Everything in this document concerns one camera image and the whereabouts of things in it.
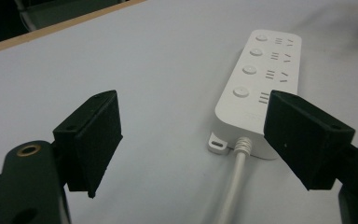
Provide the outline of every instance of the table surface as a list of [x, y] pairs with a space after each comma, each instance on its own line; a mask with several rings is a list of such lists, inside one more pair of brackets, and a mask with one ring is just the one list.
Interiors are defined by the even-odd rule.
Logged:
[[[124, 138], [73, 223], [211, 223], [234, 157], [210, 153], [213, 109], [253, 30], [302, 37], [298, 94], [356, 130], [358, 1], [148, 0], [0, 51], [0, 172], [22, 143], [117, 90]], [[337, 182], [306, 191], [281, 160], [250, 158], [233, 223], [340, 223]]]

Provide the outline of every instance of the power strip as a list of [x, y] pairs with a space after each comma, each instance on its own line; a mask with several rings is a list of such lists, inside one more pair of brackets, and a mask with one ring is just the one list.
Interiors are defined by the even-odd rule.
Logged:
[[215, 108], [208, 142], [213, 153], [227, 154], [237, 139], [252, 139], [252, 155], [273, 160], [278, 154], [264, 139], [263, 128], [272, 90], [297, 94], [301, 37], [255, 30]]

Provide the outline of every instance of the white cable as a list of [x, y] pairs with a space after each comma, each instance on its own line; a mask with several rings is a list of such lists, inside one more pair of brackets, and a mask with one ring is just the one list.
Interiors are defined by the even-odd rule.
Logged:
[[235, 212], [238, 197], [241, 192], [241, 183], [243, 177], [243, 167], [245, 166], [246, 156], [250, 156], [252, 150], [252, 141], [249, 138], [241, 137], [238, 139], [234, 148], [236, 154], [234, 172], [231, 177], [231, 182], [228, 187], [226, 198], [223, 206], [217, 216], [215, 224], [228, 224]]

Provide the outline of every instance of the screw hole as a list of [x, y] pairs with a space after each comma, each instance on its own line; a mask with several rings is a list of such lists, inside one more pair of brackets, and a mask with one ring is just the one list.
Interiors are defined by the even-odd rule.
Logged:
[[223, 144], [215, 142], [215, 141], [212, 141], [212, 145], [217, 146], [217, 147], [222, 147], [223, 146]]
[[31, 156], [31, 155], [34, 155], [39, 150], [40, 150], [39, 145], [26, 146], [26, 147], [23, 147], [17, 151], [17, 156], [19, 156], [19, 157]]
[[37, 210], [28, 208], [19, 212], [11, 221], [12, 224], [26, 224], [30, 223], [37, 215]]

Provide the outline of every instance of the black metal arm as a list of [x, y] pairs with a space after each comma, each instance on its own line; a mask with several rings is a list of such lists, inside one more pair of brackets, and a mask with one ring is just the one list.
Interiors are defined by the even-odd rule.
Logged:
[[122, 139], [117, 93], [92, 96], [54, 131], [55, 142], [13, 148], [0, 174], [1, 223], [70, 223], [63, 186], [95, 197]]
[[331, 189], [342, 184], [342, 222], [358, 224], [358, 148], [354, 129], [304, 99], [272, 91], [264, 127], [265, 138], [306, 189]]

